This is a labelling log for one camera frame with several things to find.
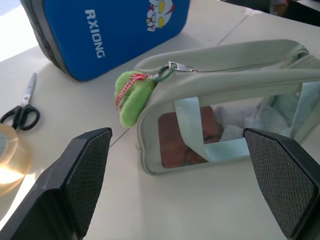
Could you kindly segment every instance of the scissor blade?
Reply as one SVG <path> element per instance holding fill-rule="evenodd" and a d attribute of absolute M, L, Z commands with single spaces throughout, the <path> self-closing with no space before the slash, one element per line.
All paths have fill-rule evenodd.
<path fill-rule="evenodd" d="M 37 79 L 37 74 L 36 73 L 32 74 L 32 77 L 29 81 L 28 86 L 26 87 L 26 91 L 25 91 L 23 99 L 22 99 L 22 106 L 29 104 L 31 96 L 35 90 L 36 79 Z"/>

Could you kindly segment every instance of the scissors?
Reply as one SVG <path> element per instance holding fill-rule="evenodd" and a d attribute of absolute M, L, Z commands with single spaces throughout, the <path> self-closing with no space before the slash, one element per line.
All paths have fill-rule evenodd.
<path fill-rule="evenodd" d="M 12 110 L 8 111 L 5 115 L 3 115 L 3 117 L 0 119 L 0 124 L 3 124 L 10 117 L 12 117 L 13 118 L 12 127 L 14 129 L 19 128 L 23 131 L 27 131 L 32 129 L 35 125 L 37 125 L 40 119 L 40 112 L 38 111 L 38 109 L 36 109 L 30 104 L 30 99 L 32 94 L 34 93 L 35 86 L 36 86 L 36 79 L 37 79 L 37 74 L 34 73 L 26 88 L 21 105 L 16 106 Z M 35 119 L 33 120 L 32 123 L 30 123 L 29 125 L 26 125 L 26 121 L 30 113 L 35 113 Z"/>

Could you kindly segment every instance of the blue case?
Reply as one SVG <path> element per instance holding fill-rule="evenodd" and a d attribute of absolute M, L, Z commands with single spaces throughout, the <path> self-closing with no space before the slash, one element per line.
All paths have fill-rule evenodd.
<path fill-rule="evenodd" d="M 190 0 L 21 0 L 44 54 L 78 81 L 173 38 Z"/>

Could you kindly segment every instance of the cartoon character print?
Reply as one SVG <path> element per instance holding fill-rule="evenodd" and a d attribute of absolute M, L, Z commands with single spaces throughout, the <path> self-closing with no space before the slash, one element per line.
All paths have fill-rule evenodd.
<path fill-rule="evenodd" d="M 176 6 L 172 0 L 149 0 L 150 8 L 146 15 L 147 30 L 154 32 L 163 28 L 170 20 Z"/>

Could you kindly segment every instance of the black scissor handle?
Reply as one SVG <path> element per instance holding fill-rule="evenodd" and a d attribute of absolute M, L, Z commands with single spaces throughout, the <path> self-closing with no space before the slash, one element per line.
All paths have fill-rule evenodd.
<path fill-rule="evenodd" d="M 32 123 L 30 123 L 29 125 L 25 126 L 25 123 L 26 123 L 30 113 L 35 113 L 35 120 Z M 22 131 L 28 131 L 28 130 L 32 129 L 35 125 L 37 125 L 39 119 L 40 119 L 40 112 L 38 111 L 38 109 L 36 109 L 35 107 L 33 107 L 30 104 L 27 104 L 20 111 L 19 120 L 18 120 L 18 127 Z"/>
<path fill-rule="evenodd" d="M 16 106 L 15 108 L 11 109 L 10 111 L 8 111 L 5 115 L 3 115 L 3 117 L 0 119 L 0 124 L 3 124 L 4 122 L 6 122 L 10 117 L 13 118 L 12 120 L 12 127 L 14 129 L 17 129 L 18 125 L 19 125 L 19 116 L 20 116 L 20 112 L 21 112 L 22 107 L 21 106 Z"/>

